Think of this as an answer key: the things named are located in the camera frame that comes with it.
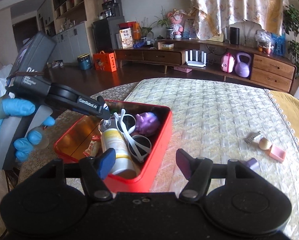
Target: white cabinet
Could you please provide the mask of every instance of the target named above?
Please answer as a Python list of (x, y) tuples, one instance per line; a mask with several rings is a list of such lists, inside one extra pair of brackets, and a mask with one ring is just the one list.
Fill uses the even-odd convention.
[(57, 34), (53, 40), (57, 44), (49, 62), (63, 60), (64, 63), (77, 63), (78, 56), (90, 53), (85, 22)]
[(42, 6), (37, 11), (37, 17), (39, 20), (41, 18), (43, 18), (44, 27), (46, 27), (52, 21), (54, 21), (51, 0), (45, 0), (45, 2), (42, 4)]

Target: gloved hand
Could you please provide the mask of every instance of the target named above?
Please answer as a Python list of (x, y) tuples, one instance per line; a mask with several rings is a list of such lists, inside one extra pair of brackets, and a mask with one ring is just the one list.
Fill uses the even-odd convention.
[[(31, 115), (35, 111), (35, 106), (23, 99), (7, 98), (2, 100), (3, 110), (8, 116), (27, 116)], [(52, 117), (48, 117), (43, 125), (51, 126), (55, 124), (55, 120)], [(34, 149), (33, 145), (37, 145), (42, 140), (42, 135), (38, 131), (31, 131), (27, 134), (26, 138), (17, 139), (14, 142), (16, 148), (16, 158), (24, 162), (28, 159), (29, 154)]]

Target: dark floor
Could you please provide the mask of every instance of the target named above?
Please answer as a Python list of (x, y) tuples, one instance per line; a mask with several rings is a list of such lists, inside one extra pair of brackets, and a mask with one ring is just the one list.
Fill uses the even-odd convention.
[[(108, 88), (132, 82), (139, 82), (148, 78), (174, 77), (223, 81), (222, 76), (196, 70), (193, 70), (189, 73), (184, 73), (174, 70), (172, 67), (168, 67), (167, 73), (164, 74), (163, 72), (163, 66), (133, 63), (132, 65), (125, 65), (115, 72), (97, 71), (94, 68), (83, 71), (79, 70), (79, 68), (76, 66), (65, 66), (64, 68), (49, 69), (48, 75), (52, 82), (69, 86), (88, 96)], [(226, 81), (260, 87), (231, 78), (227, 78)]]

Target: black refrigerator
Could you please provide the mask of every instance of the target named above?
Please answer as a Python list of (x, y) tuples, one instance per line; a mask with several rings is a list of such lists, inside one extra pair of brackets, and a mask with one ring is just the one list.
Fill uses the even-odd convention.
[(97, 52), (113, 52), (118, 49), (116, 34), (119, 33), (119, 24), (124, 23), (124, 16), (107, 17), (93, 22), (93, 32)]

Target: floral curtain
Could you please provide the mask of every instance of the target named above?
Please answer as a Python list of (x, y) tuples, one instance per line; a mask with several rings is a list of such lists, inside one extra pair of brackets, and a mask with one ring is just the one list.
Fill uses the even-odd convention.
[(282, 33), (283, 8), (288, 0), (191, 0), (190, 15), (195, 18), (198, 39), (206, 40), (227, 25), (252, 21), (272, 33)]

